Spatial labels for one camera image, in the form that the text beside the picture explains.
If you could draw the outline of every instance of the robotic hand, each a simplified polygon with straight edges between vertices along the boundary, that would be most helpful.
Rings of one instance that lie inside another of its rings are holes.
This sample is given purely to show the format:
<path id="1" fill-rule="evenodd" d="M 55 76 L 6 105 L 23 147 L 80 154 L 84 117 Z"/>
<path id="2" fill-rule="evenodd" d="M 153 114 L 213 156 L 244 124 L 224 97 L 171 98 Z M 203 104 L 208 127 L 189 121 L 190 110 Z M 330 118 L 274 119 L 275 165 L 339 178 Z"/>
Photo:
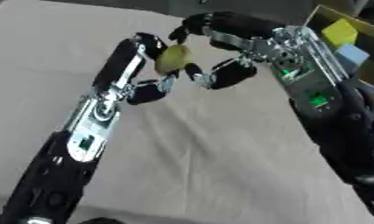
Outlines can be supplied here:
<path id="1" fill-rule="evenodd" d="M 374 215 L 374 101 L 312 30 L 215 12 L 185 19 L 169 39 L 184 43 L 189 34 L 208 36 L 213 47 L 240 52 L 212 74 L 202 74 L 195 64 L 186 66 L 191 79 L 214 76 L 206 79 L 213 89 L 251 77 L 254 73 L 245 65 L 251 68 L 253 61 L 269 63 L 322 156 Z"/>
<path id="2" fill-rule="evenodd" d="M 4 206 L 0 224 L 65 224 L 92 179 L 121 103 L 136 105 L 163 98 L 178 71 L 162 80 L 135 81 L 145 59 L 155 60 L 167 45 L 148 33 L 120 42 L 81 97 L 64 128 L 54 132 L 26 169 Z M 85 223 L 119 224 L 110 219 Z"/>

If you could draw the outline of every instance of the white tablecloth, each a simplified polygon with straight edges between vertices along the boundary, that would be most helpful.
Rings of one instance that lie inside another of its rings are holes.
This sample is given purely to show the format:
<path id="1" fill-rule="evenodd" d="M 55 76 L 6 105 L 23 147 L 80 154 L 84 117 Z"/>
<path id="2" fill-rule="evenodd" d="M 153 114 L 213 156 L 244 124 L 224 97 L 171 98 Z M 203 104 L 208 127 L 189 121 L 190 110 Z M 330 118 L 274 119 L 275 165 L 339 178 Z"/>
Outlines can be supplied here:
<path id="1" fill-rule="evenodd" d="M 87 5 L 0 6 L 0 210 L 32 157 L 74 109 L 117 43 L 166 38 L 180 19 Z M 191 38 L 205 68 L 228 58 Z M 149 64 L 144 74 L 153 74 Z M 124 105 L 74 221 L 374 223 L 310 143 L 269 71 L 222 91 L 181 77 L 164 100 Z"/>

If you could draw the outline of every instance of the yellow block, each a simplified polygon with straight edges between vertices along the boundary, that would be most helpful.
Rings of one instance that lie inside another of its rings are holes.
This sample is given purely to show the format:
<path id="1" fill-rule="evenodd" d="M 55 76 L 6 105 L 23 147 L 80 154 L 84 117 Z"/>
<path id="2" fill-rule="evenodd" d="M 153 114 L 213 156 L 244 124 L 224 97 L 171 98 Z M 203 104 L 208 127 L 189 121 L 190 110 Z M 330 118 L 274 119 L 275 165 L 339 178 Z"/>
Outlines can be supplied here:
<path id="1" fill-rule="evenodd" d="M 167 75 L 174 70 L 183 69 L 191 63 L 191 51 L 185 45 L 169 46 L 155 61 L 155 71 L 159 75 Z"/>
<path id="2" fill-rule="evenodd" d="M 356 43 L 358 31 L 346 19 L 341 18 L 332 25 L 326 27 L 322 34 L 326 41 L 334 48 L 340 48 L 342 45 Z"/>

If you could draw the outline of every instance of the cardboard box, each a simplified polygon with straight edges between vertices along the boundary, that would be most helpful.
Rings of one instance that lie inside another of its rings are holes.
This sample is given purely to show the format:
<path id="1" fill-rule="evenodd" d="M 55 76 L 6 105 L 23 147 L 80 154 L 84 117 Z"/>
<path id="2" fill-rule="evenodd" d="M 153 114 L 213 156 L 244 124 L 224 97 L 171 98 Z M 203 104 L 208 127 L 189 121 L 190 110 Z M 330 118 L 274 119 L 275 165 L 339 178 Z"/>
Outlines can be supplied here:
<path id="1" fill-rule="evenodd" d="M 360 67 L 358 73 L 362 81 L 371 85 L 368 87 L 374 95 L 374 25 L 348 16 L 327 6 L 319 5 L 307 19 L 305 25 L 321 35 L 321 31 L 335 21 L 344 18 L 358 30 L 356 46 L 366 51 L 370 58 Z"/>

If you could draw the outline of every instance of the blue block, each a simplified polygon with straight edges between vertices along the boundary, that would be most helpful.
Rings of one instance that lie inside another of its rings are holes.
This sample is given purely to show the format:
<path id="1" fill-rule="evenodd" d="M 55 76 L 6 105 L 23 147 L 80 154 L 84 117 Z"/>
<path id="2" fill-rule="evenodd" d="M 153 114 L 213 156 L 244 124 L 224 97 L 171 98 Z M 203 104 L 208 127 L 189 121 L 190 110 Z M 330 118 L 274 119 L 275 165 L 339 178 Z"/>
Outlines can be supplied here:
<path id="1" fill-rule="evenodd" d="M 354 45 L 343 45 L 335 56 L 348 74 L 354 74 L 370 55 Z"/>

